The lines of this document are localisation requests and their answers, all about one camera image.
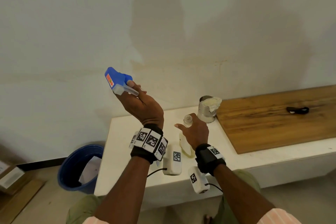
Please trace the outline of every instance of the black wristband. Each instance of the black wristband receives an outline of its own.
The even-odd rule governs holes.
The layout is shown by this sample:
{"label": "black wristband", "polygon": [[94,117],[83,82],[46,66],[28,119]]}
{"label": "black wristband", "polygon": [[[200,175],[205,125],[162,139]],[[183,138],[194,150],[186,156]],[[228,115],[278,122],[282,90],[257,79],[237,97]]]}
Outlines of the black wristband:
{"label": "black wristband", "polygon": [[200,151],[202,150],[206,150],[209,146],[211,146],[210,144],[200,144],[199,146],[197,146],[196,150],[195,150],[195,155],[196,155],[196,162],[197,162],[197,166],[198,169],[204,173],[207,174],[209,173],[210,175],[213,175],[213,171],[215,170],[215,168],[219,165],[219,164],[224,164],[226,165],[226,162],[224,159],[219,158],[219,159],[215,159],[211,162],[206,163],[204,161],[204,159],[202,158]]}
{"label": "black wristband", "polygon": [[153,153],[137,146],[134,146],[131,151],[131,157],[135,156],[146,159],[150,164],[153,164],[153,162],[157,160]]}
{"label": "black wristband", "polygon": [[153,131],[155,131],[156,133],[160,134],[161,136],[163,136],[163,131],[161,128],[159,128],[156,124],[154,123],[148,123],[148,124],[145,124],[143,126],[144,128],[149,128]]}

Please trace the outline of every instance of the tin can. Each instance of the tin can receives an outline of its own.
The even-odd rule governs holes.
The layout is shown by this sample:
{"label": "tin can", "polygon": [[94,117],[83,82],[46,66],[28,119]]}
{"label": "tin can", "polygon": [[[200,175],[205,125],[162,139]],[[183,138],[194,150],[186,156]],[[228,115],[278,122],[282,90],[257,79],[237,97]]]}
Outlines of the tin can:
{"label": "tin can", "polygon": [[199,103],[198,103],[197,117],[200,120],[204,121],[205,123],[213,122],[215,120],[215,117],[216,117],[216,114],[217,114],[217,109],[214,110],[213,112],[210,112],[210,108],[201,103],[203,100],[206,100],[208,98],[213,98],[213,96],[202,96],[199,99]]}

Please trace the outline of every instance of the wooden plank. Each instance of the wooden plank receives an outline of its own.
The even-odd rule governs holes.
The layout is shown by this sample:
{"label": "wooden plank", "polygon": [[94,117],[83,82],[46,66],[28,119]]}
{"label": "wooden plank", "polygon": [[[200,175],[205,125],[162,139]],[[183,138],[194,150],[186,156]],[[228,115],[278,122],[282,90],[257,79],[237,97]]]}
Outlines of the wooden plank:
{"label": "wooden plank", "polygon": [[336,85],[224,100],[217,118],[238,154],[336,137]]}
{"label": "wooden plank", "polygon": [[40,180],[31,180],[15,195],[4,195],[6,205],[0,209],[0,224],[12,223],[12,221],[34,197],[44,183],[44,181]]}

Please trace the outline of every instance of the white table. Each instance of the white table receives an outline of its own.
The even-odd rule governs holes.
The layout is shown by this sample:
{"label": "white table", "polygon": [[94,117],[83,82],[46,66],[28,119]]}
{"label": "white table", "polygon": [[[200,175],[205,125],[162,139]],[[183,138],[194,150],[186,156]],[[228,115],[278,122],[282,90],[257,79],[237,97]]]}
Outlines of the white table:
{"label": "white table", "polygon": [[[179,130],[175,123],[182,123],[185,115],[197,113],[197,107],[164,112],[164,136],[169,143],[179,142]],[[103,159],[101,162],[95,195],[106,195],[126,167],[131,149],[128,148],[134,132],[141,124],[133,116],[112,118]],[[262,188],[326,175],[336,168],[336,138],[284,146],[270,150],[237,154],[217,120],[208,124],[209,144],[215,146],[225,157],[231,170],[246,169],[259,181]],[[196,166],[195,159],[182,154],[183,171],[178,176],[166,176],[161,171],[147,179],[142,210],[180,204],[220,195],[211,186],[204,194],[196,194],[188,176],[188,169]],[[162,168],[153,163],[149,173]],[[210,183],[216,180],[208,175]]]}

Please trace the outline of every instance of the clear plastic bottle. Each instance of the clear plastic bottle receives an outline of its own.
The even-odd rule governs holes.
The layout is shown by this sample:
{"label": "clear plastic bottle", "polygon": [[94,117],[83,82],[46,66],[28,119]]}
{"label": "clear plastic bottle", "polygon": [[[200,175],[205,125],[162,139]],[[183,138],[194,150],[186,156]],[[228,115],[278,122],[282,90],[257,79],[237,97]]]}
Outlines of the clear plastic bottle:
{"label": "clear plastic bottle", "polygon": [[[183,119],[183,125],[186,128],[191,127],[191,125],[193,124],[193,118],[190,115],[186,115],[184,116]],[[182,148],[182,152],[189,158],[192,158],[194,153],[194,150],[191,148],[190,144],[187,142],[186,137],[183,135],[182,131],[179,134],[180,137],[180,146]]]}

